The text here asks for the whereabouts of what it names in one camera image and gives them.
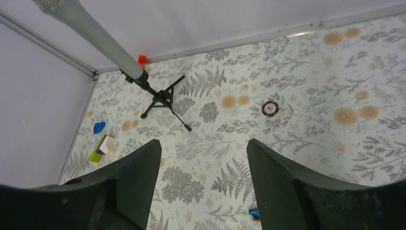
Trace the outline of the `blue AA battery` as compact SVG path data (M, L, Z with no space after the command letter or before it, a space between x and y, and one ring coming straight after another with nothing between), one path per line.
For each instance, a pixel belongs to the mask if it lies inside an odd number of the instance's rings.
M259 216L259 210L258 210L258 208L251 208L251 209L249 209L249 214L251 215L251 216Z

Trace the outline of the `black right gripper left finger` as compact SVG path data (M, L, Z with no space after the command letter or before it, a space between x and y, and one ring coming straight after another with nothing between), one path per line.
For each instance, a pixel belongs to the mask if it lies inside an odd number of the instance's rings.
M161 159L153 139L62 185L0 187L3 230L144 230Z

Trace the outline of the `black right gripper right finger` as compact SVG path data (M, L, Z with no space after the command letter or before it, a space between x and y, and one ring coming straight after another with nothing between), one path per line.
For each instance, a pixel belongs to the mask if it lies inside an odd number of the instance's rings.
M406 183L369 187L311 170L257 139L247 156L264 230L403 230Z

